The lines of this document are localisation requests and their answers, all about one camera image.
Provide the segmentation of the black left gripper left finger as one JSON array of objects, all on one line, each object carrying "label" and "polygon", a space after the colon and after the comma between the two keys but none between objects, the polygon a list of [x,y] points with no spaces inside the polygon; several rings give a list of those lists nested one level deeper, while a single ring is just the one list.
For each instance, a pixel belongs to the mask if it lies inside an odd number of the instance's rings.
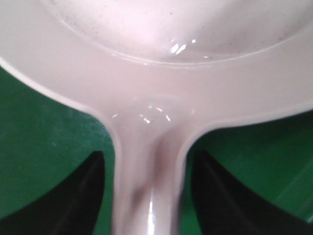
[{"label": "black left gripper left finger", "polygon": [[105,191],[105,159],[92,152],[55,188],[0,220],[2,235],[91,235]]}]

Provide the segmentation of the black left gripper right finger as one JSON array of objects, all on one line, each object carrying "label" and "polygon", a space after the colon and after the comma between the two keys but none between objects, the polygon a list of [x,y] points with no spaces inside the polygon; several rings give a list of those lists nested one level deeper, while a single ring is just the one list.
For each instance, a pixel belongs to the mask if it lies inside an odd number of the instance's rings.
[{"label": "black left gripper right finger", "polygon": [[206,151],[193,161],[193,203],[203,235],[311,235],[312,224],[249,189]]}]

